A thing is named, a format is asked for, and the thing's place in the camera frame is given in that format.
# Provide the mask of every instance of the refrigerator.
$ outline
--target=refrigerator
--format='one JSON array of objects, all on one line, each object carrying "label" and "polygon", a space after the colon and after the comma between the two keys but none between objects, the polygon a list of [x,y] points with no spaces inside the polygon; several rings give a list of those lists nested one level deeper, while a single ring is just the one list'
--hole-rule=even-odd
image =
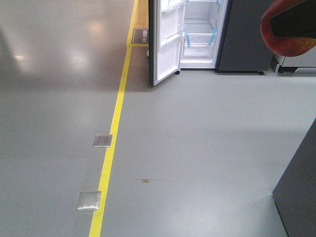
[{"label": "refrigerator", "polygon": [[271,1],[149,0],[150,84],[181,69],[267,70],[260,19]]}]

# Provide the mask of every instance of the refrigerator door shelf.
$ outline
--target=refrigerator door shelf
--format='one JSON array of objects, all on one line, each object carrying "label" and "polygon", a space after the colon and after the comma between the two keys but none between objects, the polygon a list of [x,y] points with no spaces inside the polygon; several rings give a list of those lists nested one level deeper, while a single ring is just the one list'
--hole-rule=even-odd
[{"label": "refrigerator door shelf", "polygon": [[161,37],[161,41],[160,41],[160,48],[168,48],[172,45],[174,45],[175,43],[178,43],[179,41],[181,41],[184,38],[184,32],[180,31],[170,37]]},{"label": "refrigerator door shelf", "polygon": [[180,8],[183,5],[187,5],[189,0],[162,0],[161,1],[161,11],[171,12],[175,9]]}]

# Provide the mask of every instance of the dark gray panel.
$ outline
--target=dark gray panel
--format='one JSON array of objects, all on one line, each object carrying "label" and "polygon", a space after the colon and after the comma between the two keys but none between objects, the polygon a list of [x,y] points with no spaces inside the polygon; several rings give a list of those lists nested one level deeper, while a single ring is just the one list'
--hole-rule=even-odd
[{"label": "dark gray panel", "polygon": [[220,71],[266,71],[272,52],[261,37],[260,22],[271,0],[233,0],[217,69]]},{"label": "dark gray panel", "polygon": [[288,235],[290,237],[315,237],[316,120],[273,194]]}]

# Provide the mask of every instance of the yellow floor line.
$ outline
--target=yellow floor line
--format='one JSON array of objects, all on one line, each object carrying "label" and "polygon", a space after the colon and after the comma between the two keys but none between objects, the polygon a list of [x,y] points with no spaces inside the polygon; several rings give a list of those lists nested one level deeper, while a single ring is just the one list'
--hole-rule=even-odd
[{"label": "yellow floor line", "polygon": [[[131,42],[131,39],[133,36],[137,4],[138,4],[138,0],[135,0],[126,45],[128,45],[128,43]],[[101,191],[100,207],[99,207],[99,210],[93,213],[89,237],[100,237],[101,231],[102,231],[102,223],[103,223],[104,213],[105,213],[105,208],[106,208],[106,198],[107,198],[107,194],[109,190],[110,175],[111,175],[115,147],[116,147],[116,142],[117,142],[117,137],[118,137],[119,121],[120,121],[120,115],[121,115],[123,101],[125,97],[125,89],[126,89],[131,56],[132,56],[132,47],[127,46],[124,67],[123,67],[123,71],[122,71],[122,75],[120,79],[118,97],[117,97],[117,102],[115,105],[111,131],[110,131],[110,134],[113,135],[112,145],[110,148],[107,148],[107,151],[105,152],[105,159],[104,159],[103,169],[102,169],[100,183],[99,183],[99,191]]]}]

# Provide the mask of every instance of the blue tape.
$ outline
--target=blue tape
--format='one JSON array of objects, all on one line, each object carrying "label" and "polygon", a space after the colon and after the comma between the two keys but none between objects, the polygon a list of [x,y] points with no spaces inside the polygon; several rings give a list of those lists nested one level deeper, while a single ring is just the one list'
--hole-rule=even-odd
[{"label": "blue tape", "polygon": [[216,22],[216,25],[215,25],[215,29],[214,29],[214,31],[213,31],[213,35],[212,35],[212,37],[211,37],[211,39],[210,39],[208,45],[211,45],[211,44],[214,43],[214,40],[215,40],[216,35],[217,35],[217,22]]},{"label": "blue tape", "polygon": [[188,47],[190,47],[191,46],[191,42],[190,42],[190,36],[189,36],[189,32],[188,32],[187,28],[184,28],[184,33],[186,35],[187,45],[188,45]]}]

